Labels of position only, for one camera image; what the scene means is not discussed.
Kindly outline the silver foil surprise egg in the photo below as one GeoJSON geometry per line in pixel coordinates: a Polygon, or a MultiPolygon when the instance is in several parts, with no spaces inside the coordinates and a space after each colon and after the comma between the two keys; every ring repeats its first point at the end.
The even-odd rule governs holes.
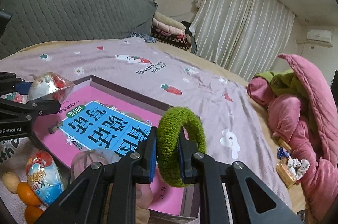
{"type": "Polygon", "coordinates": [[[75,84],[53,72],[35,76],[28,94],[28,101],[55,100],[62,104],[72,92],[75,84]]]}

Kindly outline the beige mesh drawstring pouch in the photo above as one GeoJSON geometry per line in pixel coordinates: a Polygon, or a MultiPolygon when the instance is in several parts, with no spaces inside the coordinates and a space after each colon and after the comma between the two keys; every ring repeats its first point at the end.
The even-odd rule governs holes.
{"type": "MultiPolygon", "coordinates": [[[[118,154],[111,150],[87,150],[79,152],[71,162],[70,185],[84,170],[94,162],[100,162],[103,165],[116,163],[121,159],[118,154]]],[[[151,213],[149,206],[153,200],[153,193],[149,184],[136,184],[136,222],[148,223],[151,213]]]]}

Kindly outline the walnut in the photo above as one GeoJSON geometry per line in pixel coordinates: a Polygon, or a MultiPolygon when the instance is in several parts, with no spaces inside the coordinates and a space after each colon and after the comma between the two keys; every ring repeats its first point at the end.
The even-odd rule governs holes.
{"type": "Polygon", "coordinates": [[[18,175],[13,171],[9,171],[3,174],[2,179],[3,184],[9,190],[9,192],[12,194],[17,194],[17,187],[21,183],[18,175]]]}

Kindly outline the red blue surprise egg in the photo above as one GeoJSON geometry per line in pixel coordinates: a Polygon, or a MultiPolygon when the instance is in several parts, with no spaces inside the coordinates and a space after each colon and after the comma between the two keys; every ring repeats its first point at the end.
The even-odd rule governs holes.
{"type": "Polygon", "coordinates": [[[33,152],[26,164],[27,182],[37,197],[50,206],[64,191],[59,169],[52,156],[42,150],[33,152]]]}

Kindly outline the orange mandarin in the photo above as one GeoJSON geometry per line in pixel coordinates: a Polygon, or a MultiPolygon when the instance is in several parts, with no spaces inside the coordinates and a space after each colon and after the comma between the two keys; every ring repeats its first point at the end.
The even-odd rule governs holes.
{"type": "Polygon", "coordinates": [[[34,224],[43,214],[43,210],[34,206],[27,206],[24,211],[24,218],[27,224],[34,224]]]}
{"type": "Polygon", "coordinates": [[[27,206],[40,207],[42,202],[35,192],[30,188],[27,182],[20,182],[17,186],[17,195],[20,200],[27,206]]]}

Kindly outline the blue candy wrapper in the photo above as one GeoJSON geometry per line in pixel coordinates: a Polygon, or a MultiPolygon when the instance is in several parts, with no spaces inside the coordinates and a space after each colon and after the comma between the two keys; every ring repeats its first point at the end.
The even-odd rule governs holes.
{"type": "Polygon", "coordinates": [[[290,157],[290,152],[284,147],[279,147],[279,149],[277,150],[277,158],[279,160],[283,160],[283,159],[289,159],[289,157],[290,157]]]}

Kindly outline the white patterned scrunchie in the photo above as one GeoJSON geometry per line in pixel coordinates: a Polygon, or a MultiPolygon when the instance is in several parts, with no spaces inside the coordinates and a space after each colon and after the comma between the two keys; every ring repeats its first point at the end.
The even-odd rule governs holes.
{"type": "Polygon", "coordinates": [[[290,173],[294,176],[296,181],[300,180],[309,170],[310,163],[306,159],[292,158],[291,156],[287,160],[287,168],[290,173]]]}

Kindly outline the pink blue book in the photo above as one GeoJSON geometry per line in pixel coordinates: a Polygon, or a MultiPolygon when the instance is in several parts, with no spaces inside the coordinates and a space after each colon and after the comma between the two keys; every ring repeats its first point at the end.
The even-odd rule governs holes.
{"type": "Polygon", "coordinates": [[[82,151],[111,150],[118,156],[136,151],[168,105],[117,86],[93,80],[74,87],[55,115],[39,117],[39,141],[67,167],[82,151]]]}

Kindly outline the grey shallow box tray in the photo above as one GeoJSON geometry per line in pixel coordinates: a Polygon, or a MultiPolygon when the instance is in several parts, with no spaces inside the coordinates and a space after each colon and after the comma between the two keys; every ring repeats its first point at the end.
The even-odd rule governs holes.
{"type": "MultiPolygon", "coordinates": [[[[168,108],[165,103],[90,75],[75,81],[74,88],[56,114],[37,118],[33,139],[67,167],[72,166],[75,157],[81,157],[82,161],[74,166],[75,173],[78,173],[96,158],[86,151],[97,149],[98,145],[90,141],[87,134],[79,136],[71,129],[67,124],[72,119],[82,120],[87,110],[99,109],[126,117],[141,127],[150,127],[158,125],[168,108]]],[[[153,194],[149,207],[152,223],[188,223],[197,218],[198,186],[171,187],[156,170],[150,188],[153,194]]]]}

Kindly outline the pink quilted blanket pile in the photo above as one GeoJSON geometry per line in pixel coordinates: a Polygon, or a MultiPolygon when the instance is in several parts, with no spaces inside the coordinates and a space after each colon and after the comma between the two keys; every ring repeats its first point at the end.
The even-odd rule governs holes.
{"type": "Polygon", "coordinates": [[[263,78],[252,78],[249,96],[267,110],[272,136],[291,147],[292,157],[311,164],[300,179],[307,205],[322,221],[337,198],[337,108],[316,65],[296,54],[280,54],[307,90],[309,99],[276,96],[263,78]]]}

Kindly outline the green blanket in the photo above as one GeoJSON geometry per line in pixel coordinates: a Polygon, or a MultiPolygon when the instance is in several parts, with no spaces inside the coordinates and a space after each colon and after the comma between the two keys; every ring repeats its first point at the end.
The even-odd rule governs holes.
{"type": "Polygon", "coordinates": [[[266,80],[276,96],[294,95],[309,99],[307,90],[292,69],[280,73],[272,71],[256,73],[254,78],[256,77],[266,80]]]}

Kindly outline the folded blankets stack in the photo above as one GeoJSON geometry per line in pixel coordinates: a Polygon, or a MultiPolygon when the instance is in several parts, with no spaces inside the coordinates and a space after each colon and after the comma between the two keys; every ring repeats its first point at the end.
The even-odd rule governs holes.
{"type": "Polygon", "coordinates": [[[151,36],[159,42],[196,54],[198,46],[189,30],[190,25],[156,12],[152,18],[151,36]]]}

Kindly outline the white striped curtains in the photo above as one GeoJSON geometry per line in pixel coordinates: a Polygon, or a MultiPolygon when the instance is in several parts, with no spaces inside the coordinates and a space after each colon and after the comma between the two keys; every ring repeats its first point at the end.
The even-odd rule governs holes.
{"type": "Polygon", "coordinates": [[[249,81],[270,70],[289,41],[295,13],[279,0],[194,0],[198,56],[249,81]]]}

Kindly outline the white air conditioner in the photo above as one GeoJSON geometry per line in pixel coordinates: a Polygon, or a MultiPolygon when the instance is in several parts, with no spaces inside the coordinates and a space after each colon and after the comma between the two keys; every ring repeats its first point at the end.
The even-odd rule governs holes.
{"type": "Polygon", "coordinates": [[[307,31],[307,38],[305,40],[297,40],[296,42],[299,45],[311,44],[314,46],[331,48],[333,46],[332,32],[329,30],[309,29],[307,31]]]}

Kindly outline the black wall television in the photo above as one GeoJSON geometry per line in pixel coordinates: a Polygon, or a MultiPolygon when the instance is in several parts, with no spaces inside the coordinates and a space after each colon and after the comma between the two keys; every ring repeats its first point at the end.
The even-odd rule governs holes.
{"type": "Polygon", "coordinates": [[[331,92],[335,101],[335,105],[338,106],[338,70],[335,71],[335,75],[331,83],[331,92]]]}

